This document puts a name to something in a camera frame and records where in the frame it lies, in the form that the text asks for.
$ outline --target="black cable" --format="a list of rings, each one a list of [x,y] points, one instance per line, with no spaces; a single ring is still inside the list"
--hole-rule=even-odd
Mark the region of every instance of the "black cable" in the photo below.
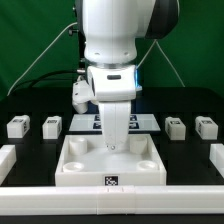
[[[45,75],[40,76],[39,78],[35,79],[32,81],[32,83],[28,86],[28,88],[32,88],[36,83],[40,82],[41,80],[49,77],[49,76],[54,76],[54,75],[59,75],[59,74],[75,74],[77,71],[75,70],[61,70],[61,71],[55,71],[55,72],[49,72]]]
[[[30,82],[34,82],[34,81],[36,81],[36,79],[31,79],[31,80],[19,83],[12,89],[12,92],[15,92],[18,87],[20,87],[20,86],[22,86],[22,85],[24,85],[26,83],[30,83]],[[61,78],[61,79],[43,79],[43,80],[40,80],[39,82],[43,82],[43,81],[73,81],[73,79],[72,78],[70,78],[70,79],[68,79],[68,78],[67,79],[65,79],[65,78]]]

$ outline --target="small white block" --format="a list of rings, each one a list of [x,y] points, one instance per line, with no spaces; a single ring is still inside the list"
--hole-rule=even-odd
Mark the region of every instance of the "small white block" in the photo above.
[[[16,116],[7,124],[8,138],[23,138],[29,129],[29,116]]]
[[[180,118],[167,117],[165,130],[170,140],[185,140],[186,126]]]
[[[61,117],[48,117],[42,126],[43,139],[58,139],[62,130]]]
[[[8,175],[16,162],[16,150],[14,145],[4,145],[0,149],[0,185]]]
[[[222,177],[224,177],[224,145],[211,144],[209,159],[222,175]]]
[[[195,130],[203,140],[216,140],[218,125],[210,117],[199,116],[195,119]]]

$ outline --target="white plastic part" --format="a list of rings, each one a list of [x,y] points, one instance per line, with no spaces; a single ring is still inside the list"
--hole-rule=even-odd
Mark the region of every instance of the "white plastic part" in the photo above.
[[[209,159],[224,178],[224,145],[211,144]]]
[[[73,84],[72,105],[79,114],[88,110],[87,102],[94,100],[93,90],[86,80],[77,81]]]
[[[136,0],[84,0],[85,58],[104,64],[123,64],[135,59],[137,13]]]
[[[128,137],[131,102],[99,103],[104,142],[111,150],[125,144]]]
[[[0,149],[0,185],[16,162],[15,145],[4,145]]]
[[[199,116],[195,119],[195,129],[203,140],[216,140],[218,125],[210,117]]]
[[[72,155],[83,155],[87,153],[87,140],[83,137],[76,137],[69,141],[69,151]]]
[[[56,186],[165,185],[166,170],[151,136],[146,134],[139,136],[142,139],[147,138],[147,151],[143,154],[132,153],[129,142],[116,152],[110,151],[102,135],[66,136],[55,173]],[[69,143],[75,141],[77,137],[87,140],[87,153],[83,155],[73,155],[70,152]],[[157,164],[155,166],[158,169],[140,169],[139,162],[142,161],[144,163],[151,161],[151,164]],[[63,172],[63,167],[69,163],[82,164],[83,169],[79,172]]]
[[[63,166],[64,173],[80,172],[83,169],[84,169],[84,165],[82,163],[76,163],[76,162],[66,163]]]
[[[145,154],[147,152],[147,137],[143,135],[130,136],[130,151],[135,154]]]
[[[165,131],[170,140],[185,140],[186,126],[180,118],[168,117],[165,120]]]
[[[30,129],[30,118],[27,115],[15,116],[7,124],[8,138],[23,138]]]
[[[62,130],[62,119],[59,116],[48,117],[42,126],[43,139],[58,139]]]
[[[137,164],[137,169],[141,171],[158,170],[159,166],[158,166],[158,163],[156,162],[145,160]]]
[[[0,215],[223,214],[223,186],[0,188]]]
[[[88,83],[97,101],[133,100],[136,97],[135,66],[101,69],[89,66]]]

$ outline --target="white block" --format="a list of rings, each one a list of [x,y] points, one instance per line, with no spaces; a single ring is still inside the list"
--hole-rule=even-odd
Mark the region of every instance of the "white block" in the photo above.
[[[0,184],[4,181],[9,171],[16,162],[14,145],[4,145],[0,149]]]
[[[195,130],[203,140],[216,140],[218,136],[218,125],[210,117],[196,117]]]
[[[224,177],[224,145],[211,144],[209,159],[222,175],[222,177]]]
[[[185,140],[186,126],[180,118],[167,117],[165,120],[165,131],[170,140]]]
[[[166,170],[151,136],[137,134],[129,138],[135,140],[136,147],[139,141],[142,149],[130,150],[130,139],[115,152],[108,150],[102,135],[65,136],[55,173],[56,186],[166,185]],[[71,144],[79,139],[86,139],[87,149],[83,150],[82,144]]]
[[[48,117],[42,126],[43,139],[58,139],[62,130],[61,117]]]
[[[29,116],[16,116],[7,124],[8,138],[23,138],[29,129]]]

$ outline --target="white cable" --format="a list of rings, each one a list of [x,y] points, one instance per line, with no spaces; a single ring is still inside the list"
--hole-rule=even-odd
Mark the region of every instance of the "white cable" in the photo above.
[[[77,23],[71,23],[66,28],[64,28],[61,33],[51,42],[51,44],[40,54],[40,56],[29,66],[29,68],[13,83],[11,88],[8,91],[8,95],[10,95],[14,86],[30,71],[30,69],[41,59],[41,57],[54,45],[54,43],[61,37],[61,35],[71,26],[77,25]]]
[[[167,60],[167,62],[169,63],[170,67],[173,69],[174,73],[176,74],[177,78],[179,79],[181,85],[183,87],[185,87],[185,84],[183,82],[183,80],[181,79],[180,75],[178,74],[177,70],[175,69],[175,67],[173,66],[173,64],[171,63],[171,61],[169,60],[169,58],[166,56],[166,54],[164,53],[164,51],[162,50],[162,48],[160,47],[159,43],[156,42],[157,47],[159,48],[160,52],[162,53],[162,55],[165,57],[165,59]]]
[[[149,50],[146,52],[145,56],[142,58],[142,60],[140,61],[140,63],[136,66],[136,69],[138,69],[143,64],[143,62],[145,61],[145,59],[148,57],[148,54],[153,49],[155,43],[157,43],[157,40],[154,40],[153,41],[152,45],[150,46]]]

